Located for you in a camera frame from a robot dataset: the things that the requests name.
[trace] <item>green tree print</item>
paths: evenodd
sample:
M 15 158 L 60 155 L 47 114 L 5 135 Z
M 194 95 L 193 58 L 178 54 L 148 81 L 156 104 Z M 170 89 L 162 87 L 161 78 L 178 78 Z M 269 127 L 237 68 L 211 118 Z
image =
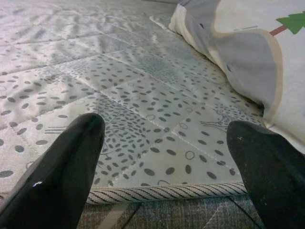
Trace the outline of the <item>green tree print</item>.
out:
M 305 12 L 289 14 L 288 17 L 276 19 L 282 26 L 271 31 L 270 34 L 275 36 L 280 32 L 289 29 L 292 34 L 297 34 L 303 27 L 305 27 Z

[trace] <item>gray fabric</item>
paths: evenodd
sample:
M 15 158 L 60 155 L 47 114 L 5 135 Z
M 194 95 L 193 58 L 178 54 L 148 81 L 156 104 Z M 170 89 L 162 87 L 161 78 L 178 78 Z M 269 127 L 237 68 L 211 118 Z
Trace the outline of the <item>gray fabric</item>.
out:
M 253 31 L 218 33 L 214 29 L 218 4 L 218 0 L 181 2 L 187 10 L 185 25 L 203 53 L 211 47 L 219 52 L 223 70 L 233 88 L 256 103 L 264 104 L 269 111 L 275 99 L 277 66 L 268 41 Z
M 97 228 L 113 205 L 86 206 L 78 229 Z M 113 229 L 264 228 L 247 195 L 132 203 Z

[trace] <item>mattress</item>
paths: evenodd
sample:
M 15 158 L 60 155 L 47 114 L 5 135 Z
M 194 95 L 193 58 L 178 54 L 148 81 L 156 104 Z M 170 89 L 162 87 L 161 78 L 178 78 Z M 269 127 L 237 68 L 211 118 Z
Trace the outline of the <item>mattress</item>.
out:
M 0 193 L 71 121 L 106 136 L 88 203 L 244 194 L 226 145 L 262 109 L 169 31 L 175 5 L 140 0 L 3 0 Z

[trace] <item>bed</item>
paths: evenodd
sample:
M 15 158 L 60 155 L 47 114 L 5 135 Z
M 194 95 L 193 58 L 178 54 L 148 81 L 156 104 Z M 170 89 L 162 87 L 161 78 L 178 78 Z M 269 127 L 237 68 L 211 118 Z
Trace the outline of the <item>bed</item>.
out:
M 88 204 L 244 195 L 226 145 L 263 109 L 168 29 L 175 4 L 3 0 L 0 195 L 83 113 L 106 122 Z

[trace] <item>pillow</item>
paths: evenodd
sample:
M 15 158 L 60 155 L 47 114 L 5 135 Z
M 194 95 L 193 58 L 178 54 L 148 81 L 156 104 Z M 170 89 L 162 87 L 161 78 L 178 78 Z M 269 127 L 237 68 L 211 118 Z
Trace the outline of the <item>pillow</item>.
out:
M 305 1 L 183 0 L 169 28 L 264 105 L 264 124 L 305 153 Z

